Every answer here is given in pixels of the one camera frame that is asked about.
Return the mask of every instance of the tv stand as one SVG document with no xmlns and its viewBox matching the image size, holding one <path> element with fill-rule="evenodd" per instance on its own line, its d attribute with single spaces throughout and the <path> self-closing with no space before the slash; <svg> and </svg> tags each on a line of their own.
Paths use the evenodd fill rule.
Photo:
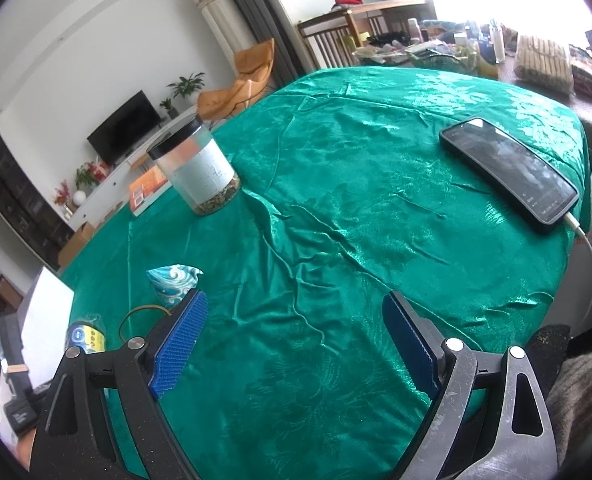
<svg viewBox="0 0 592 480">
<path fill-rule="evenodd" d="M 129 185 L 140 176 L 133 171 L 136 169 L 132 168 L 134 163 L 164 134 L 173 132 L 174 130 L 178 131 L 185 124 L 188 124 L 196 114 L 196 111 L 197 107 L 192 106 L 175 119 L 162 124 L 158 129 L 150 132 L 149 136 L 145 137 L 144 141 L 135 147 L 129 155 L 111 170 L 107 178 L 95 187 L 87 197 L 87 200 L 84 201 L 69 219 L 69 227 L 76 231 L 85 222 L 89 222 L 93 226 L 98 226 L 116 206 L 119 206 L 121 203 L 127 203 L 129 199 Z"/>
</svg>

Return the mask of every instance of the phone screen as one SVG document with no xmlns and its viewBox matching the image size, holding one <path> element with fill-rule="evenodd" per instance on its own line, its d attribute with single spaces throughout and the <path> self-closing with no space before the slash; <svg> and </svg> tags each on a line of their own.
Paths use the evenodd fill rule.
<svg viewBox="0 0 592 480">
<path fill-rule="evenodd" d="M 578 198 L 576 188 L 532 150 L 484 119 L 441 132 L 544 224 L 561 218 Z"/>
</svg>

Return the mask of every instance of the flower arrangement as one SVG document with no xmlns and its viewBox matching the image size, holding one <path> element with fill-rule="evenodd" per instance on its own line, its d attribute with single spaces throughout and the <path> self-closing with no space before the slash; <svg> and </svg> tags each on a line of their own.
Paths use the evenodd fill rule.
<svg viewBox="0 0 592 480">
<path fill-rule="evenodd" d="M 71 199 L 71 190 L 69 189 L 69 184 L 66 180 L 63 180 L 60 183 L 60 187 L 56 188 L 56 197 L 54 199 L 54 204 L 57 205 L 64 205 L 69 202 Z"/>
<path fill-rule="evenodd" d="M 95 187 L 107 178 L 108 167 L 105 163 L 86 162 L 76 170 L 76 189 Z"/>
</svg>

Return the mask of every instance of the bottle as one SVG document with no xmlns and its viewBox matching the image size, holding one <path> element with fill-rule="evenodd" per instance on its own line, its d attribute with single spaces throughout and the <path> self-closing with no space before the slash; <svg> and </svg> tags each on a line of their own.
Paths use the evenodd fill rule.
<svg viewBox="0 0 592 480">
<path fill-rule="evenodd" d="M 466 46 L 467 44 L 467 34 L 465 32 L 455 32 L 454 33 L 454 43 L 461 46 Z"/>
<path fill-rule="evenodd" d="M 224 207 L 240 188 L 239 176 L 198 115 L 147 153 L 198 215 Z"/>
<path fill-rule="evenodd" d="M 80 346 L 86 354 L 104 352 L 106 350 L 104 333 L 89 321 L 78 320 L 71 323 L 66 331 L 65 349 Z"/>
<path fill-rule="evenodd" d="M 494 54 L 496 55 L 497 63 L 505 62 L 505 41 L 503 40 L 503 31 L 496 25 L 496 20 L 489 22 L 489 35 L 494 44 Z"/>
<path fill-rule="evenodd" d="M 421 42 L 423 41 L 423 34 L 418 27 L 418 21 L 415 18 L 409 18 L 407 20 L 407 28 L 409 29 L 409 36 L 412 38 L 418 38 Z"/>
</svg>

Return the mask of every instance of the orange book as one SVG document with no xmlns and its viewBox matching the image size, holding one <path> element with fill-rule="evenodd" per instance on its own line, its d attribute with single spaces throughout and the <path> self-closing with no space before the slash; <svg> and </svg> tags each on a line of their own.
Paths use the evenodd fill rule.
<svg viewBox="0 0 592 480">
<path fill-rule="evenodd" d="M 154 166 L 129 186 L 129 205 L 134 216 L 140 215 L 171 187 L 160 168 Z"/>
</svg>

